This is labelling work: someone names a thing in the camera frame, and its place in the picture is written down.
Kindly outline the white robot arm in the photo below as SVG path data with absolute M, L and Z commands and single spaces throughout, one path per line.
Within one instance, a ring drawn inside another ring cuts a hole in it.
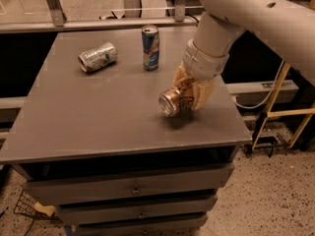
M 173 82 L 191 79 L 193 110 L 211 95 L 228 52 L 252 32 L 309 81 L 315 80 L 315 11 L 287 0 L 200 0 L 205 8 Z

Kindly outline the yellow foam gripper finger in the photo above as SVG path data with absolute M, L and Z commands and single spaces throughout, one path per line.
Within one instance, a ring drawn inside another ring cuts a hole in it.
M 193 111 L 199 110 L 209 99 L 216 85 L 216 80 L 197 80 L 193 83 L 193 104 L 191 109 Z
M 175 70 L 173 85 L 177 88 L 189 89 L 193 82 L 193 77 L 187 73 L 184 63 L 181 63 Z

